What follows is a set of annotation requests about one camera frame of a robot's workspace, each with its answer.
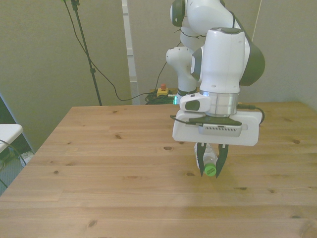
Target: plastic bottle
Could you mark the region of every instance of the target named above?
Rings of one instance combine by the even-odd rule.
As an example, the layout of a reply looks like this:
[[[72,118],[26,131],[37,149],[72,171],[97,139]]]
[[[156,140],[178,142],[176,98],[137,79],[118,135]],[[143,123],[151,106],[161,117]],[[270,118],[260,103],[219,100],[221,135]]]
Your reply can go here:
[[[197,167],[199,169],[199,165],[198,165],[198,157],[197,157],[197,143],[195,144],[195,156],[196,156],[196,163],[197,163]],[[216,174],[216,162],[217,162],[217,155],[215,154],[215,152],[213,151],[212,147],[210,146],[210,144],[207,143],[206,145],[206,150],[204,153],[204,171],[205,174],[208,176],[214,176]]]

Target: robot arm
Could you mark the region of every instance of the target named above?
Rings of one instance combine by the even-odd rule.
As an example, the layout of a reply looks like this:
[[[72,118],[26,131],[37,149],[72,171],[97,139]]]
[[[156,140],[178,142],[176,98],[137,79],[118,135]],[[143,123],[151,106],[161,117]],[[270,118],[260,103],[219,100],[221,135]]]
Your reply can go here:
[[[239,85],[249,86],[260,78],[264,57],[222,0],[175,0],[170,14],[173,24],[181,27],[181,41],[192,55],[183,63],[191,65],[191,76],[201,81],[199,93],[189,93],[180,100],[173,138],[199,142],[197,147],[203,150],[197,153],[200,155],[204,154],[206,143],[219,144],[218,175],[226,159],[227,145],[253,146],[258,141],[262,114],[236,109]],[[178,72],[181,85],[189,82],[188,75],[188,71]],[[198,158],[198,163],[201,165],[202,158]]]

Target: green bottle cap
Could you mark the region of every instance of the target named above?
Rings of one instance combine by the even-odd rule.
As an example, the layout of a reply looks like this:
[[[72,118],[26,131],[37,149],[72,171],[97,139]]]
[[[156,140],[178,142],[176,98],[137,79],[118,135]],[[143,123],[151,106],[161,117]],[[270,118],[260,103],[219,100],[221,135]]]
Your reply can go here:
[[[216,165],[210,163],[205,165],[205,174],[208,176],[214,176],[216,174]]]

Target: vent slot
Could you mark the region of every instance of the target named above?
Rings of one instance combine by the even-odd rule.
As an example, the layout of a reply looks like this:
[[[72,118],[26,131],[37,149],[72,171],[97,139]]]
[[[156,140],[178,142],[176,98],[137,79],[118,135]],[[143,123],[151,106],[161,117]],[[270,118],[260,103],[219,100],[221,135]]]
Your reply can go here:
[[[206,126],[206,130],[219,130],[219,131],[237,131],[235,128],[226,128],[226,127],[216,127],[216,126]]]

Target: black cable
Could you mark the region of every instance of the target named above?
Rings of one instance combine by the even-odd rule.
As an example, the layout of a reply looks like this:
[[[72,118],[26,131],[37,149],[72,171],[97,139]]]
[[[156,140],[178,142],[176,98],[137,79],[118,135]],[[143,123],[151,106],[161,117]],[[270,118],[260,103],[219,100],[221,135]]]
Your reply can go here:
[[[94,64],[94,62],[91,60],[91,58],[90,58],[89,55],[87,54],[86,50],[84,49],[82,43],[80,42],[80,40],[79,40],[79,38],[78,38],[78,36],[77,36],[76,29],[75,29],[75,25],[74,25],[73,19],[72,19],[72,17],[71,17],[70,11],[69,11],[69,9],[68,9],[66,0],[63,0],[63,1],[64,1],[65,6],[66,6],[66,9],[67,9],[67,12],[68,12],[68,15],[69,15],[71,24],[72,24],[72,26],[73,26],[73,30],[74,30],[75,37],[76,37],[77,41],[79,42],[81,48],[83,49],[83,51],[85,52],[85,54],[87,55],[87,57],[90,59],[91,64],[92,64],[92,65],[96,68],[96,70],[113,86],[116,97],[117,97],[120,101],[124,102],[124,101],[130,101],[130,100],[135,99],[135,98],[137,98],[137,97],[140,97],[140,96],[142,96],[142,95],[149,95],[149,93],[141,93],[141,94],[139,94],[138,96],[135,96],[135,97],[129,98],[129,99],[121,99],[121,98],[118,96],[118,93],[117,93],[117,90],[116,90],[115,85],[98,69],[98,67]],[[155,90],[157,89],[159,77],[160,77],[160,75],[161,75],[163,69],[165,68],[165,65],[166,65],[166,62],[165,62],[165,64],[164,64],[162,70],[160,71],[160,73],[159,73],[159,75],[158,75],[158,79],[157,79],[157,84],[156,84],[156,86],[155,86]]]
[[[25,160],[22,158],[22,155],[14,148],[13,145],[11,145],[10,143],[4,141],[4,140],[0,140],[2,143],[6,144],[8,147],[12,148],[17,154],[18,156],[22,159],[23,163],[26,165]]]
[[[178,122],[183,123],[183,124],[196,125],[195,123],[191,123],[189,121],[179,120],[179,119],[176,118],[176,116],[173,116],[173,115],[170,115],[169,117],[172,118],[173,120],[178,121]]]
[[[182,29],[178,29],[177,31],[175,31],[174,33],[176,33],[176,32],[178,32],[178,31],[180,31],[181,33],[183,33],[183,35],[185,35],[185,36],[187,36],[187,37],[191,37],[191,38],[197,38],[197,39],[199,39],[199,37],[206,37],[206,36],[203,36],[203,35],[199,35],[199,36],[189,36],[189,35],[186,35],[183,31],[182,31]]]
[[[8,186],[0,179],[0,182],[6,187],[8,188]]]
[[[158,75],[157,84],[155,85],[154,91],[156,91],[156,89],[157,89],[157,87],[158,87],[158,82],[159,82],[160,74],[163,72],[163,69],[165,68],[165,65],[166,65],[166,64],[167,64],[167,62],[165,62],[165,64],[164,64],[162,70],[160,71],[160,73],[159,73],[159,75]]]
[[[264,111],[261,109],[261,108],[256,108],[256,109],[258,109],[261,113],[262,113],[262,120],[261,120],[261,122],[260,122],[260,125],[261,125],[261,123],[264,121],[264,119],[265,119],[265,113],[264,113]]]
[[[262,113],[262,119],[261,119],[261,122],[260,124],[264,121],[265,119],[265,113],[264,111],[261,109],[261,108],[257,108],[255,105],[248,105],[248,104],[242,104],[242,103],[239,103],[237,105],[237,109],[248,109],[248,110],[259,110],[261,113]]]

